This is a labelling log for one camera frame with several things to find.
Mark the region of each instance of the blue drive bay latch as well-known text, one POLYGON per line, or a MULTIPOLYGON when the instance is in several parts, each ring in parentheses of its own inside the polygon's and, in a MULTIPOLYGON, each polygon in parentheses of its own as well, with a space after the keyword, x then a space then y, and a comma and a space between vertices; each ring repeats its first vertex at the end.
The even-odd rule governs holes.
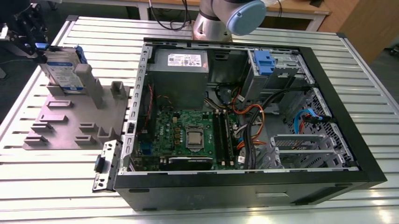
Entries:
POLYGON ((270 76, 275 70, 275 59, 269 50, 255 50, 254 59, 262 76, 270 76))

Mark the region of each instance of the ram slot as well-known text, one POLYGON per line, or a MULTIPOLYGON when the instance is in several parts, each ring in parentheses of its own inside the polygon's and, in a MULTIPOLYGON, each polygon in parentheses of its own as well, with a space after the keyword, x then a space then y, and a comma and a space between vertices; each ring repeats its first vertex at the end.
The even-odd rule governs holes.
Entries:
POLYGON ((219 112, 214 112, 213 117, 213 125, 214 125, 214 141, 215 141, 215 151, 217 151, 217 161, 218 164, 222 164, 225 161, 223 149, 222 149, 222 141, 221 141, 221 126, 219 126, 219 112))
POLYGON ((225 112, 225 123, 226 123, 226 132, 227 132, 227 142, 229 142, 229 163, 234 165, 234 151, 233 151, 233 137, 231 137, 231 129, 230 129, 230 120, 229 120, 229 112, 225 112))
POLYGON ((229 165, 230 164, 229 130, 227 130, 225 113, 219 115, 219 125, 221 125, 221 140, 222 140, 222 147, 223 147, 223 154, 225 154, 225 163, 222 164, 229 165))

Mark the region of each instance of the blue label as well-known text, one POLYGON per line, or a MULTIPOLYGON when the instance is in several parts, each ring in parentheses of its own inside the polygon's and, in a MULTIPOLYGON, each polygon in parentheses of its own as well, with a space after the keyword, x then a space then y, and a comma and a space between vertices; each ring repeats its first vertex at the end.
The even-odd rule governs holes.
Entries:
POLYGON ((48 62, 50 66, 72 66, 71 62, 48 62))
POLYGON ((83 87, 63 87, 64 90, 79 91, 83 90, 83 87))

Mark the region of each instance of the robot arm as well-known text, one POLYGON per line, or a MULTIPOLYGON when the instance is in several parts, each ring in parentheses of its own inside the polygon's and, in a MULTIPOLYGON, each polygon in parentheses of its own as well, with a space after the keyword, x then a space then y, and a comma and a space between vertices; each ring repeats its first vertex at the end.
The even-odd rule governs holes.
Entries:
POLYGON ((202 0, 194 37, 198 40, 230 41, 231 34, 251 33, 265 16, 266 5, 261 0, 202 0))
POLYGON ((46 31, 39 4, 31 4, 31 0, 0 1, 0 45, 15 55, 46 63, 47 59, 36 46, 48 42, 46 31))

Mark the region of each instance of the floor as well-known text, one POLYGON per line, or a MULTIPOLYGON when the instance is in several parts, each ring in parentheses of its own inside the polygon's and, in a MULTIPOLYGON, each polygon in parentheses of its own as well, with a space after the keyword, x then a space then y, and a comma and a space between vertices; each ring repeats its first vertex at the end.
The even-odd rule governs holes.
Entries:
MULTIPOLYGON (((56 37, 66 18, 68 15, 108 17, 120 19, 139 19, 138 9, 134 7, 104 6, 76 3, 63 3, 58 6, 58 10, 52 11, 46 2, 42 4, 44 17, 48 26, 50 42, 56 37)), ((174 19, 180 21, 183 15, 170 12, 168 10, 156 10, 156 15, 160 20, 174 19)), ((0 68, 8 74, 4 79, 0 79, 0 122, 3 121, 8 110, 11 109, 19 93, 26 86, 26 83, 32 75, 36 65, 32 61, 22 56, 15 56, 0 48, 0 68)), ((399 101, 399 57, 390 56, 389 51, 383 51, 377 60, 371 64, 371 69, 378 75, 382 83, 389 89, 395 100, 399 101)))

